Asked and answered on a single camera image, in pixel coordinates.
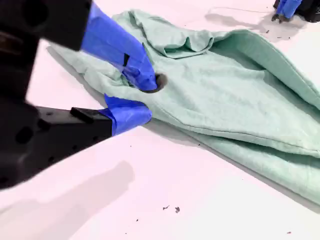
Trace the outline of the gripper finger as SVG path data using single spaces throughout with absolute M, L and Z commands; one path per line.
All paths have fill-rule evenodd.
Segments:
M 276 8 L 275 14 L 271 17 L 271 21 L 274 22 L 278 20 L 280 23 L 288 22 L 288 19 L 285 17 L 284 14 L 284 7 L 287 3 L 287 0 L 280 0 L 278 6 Z
M 295 11 L 302 3 L 302 0 L 283 0 L 282 10 L 281 10 L 281 21 L 289 22 Z
M 104 109 L 38 106 L 31 148 L 19 162 L 17 179 L 27 180 L 77 152 L 148 123 L 142 102 L 104 95 Z
M 110 63 L 142 92 L 164 87 L 167 77 L 155 72 L 143 44 L 94 1 L 39 0 L 37 13 L 50 42 Z

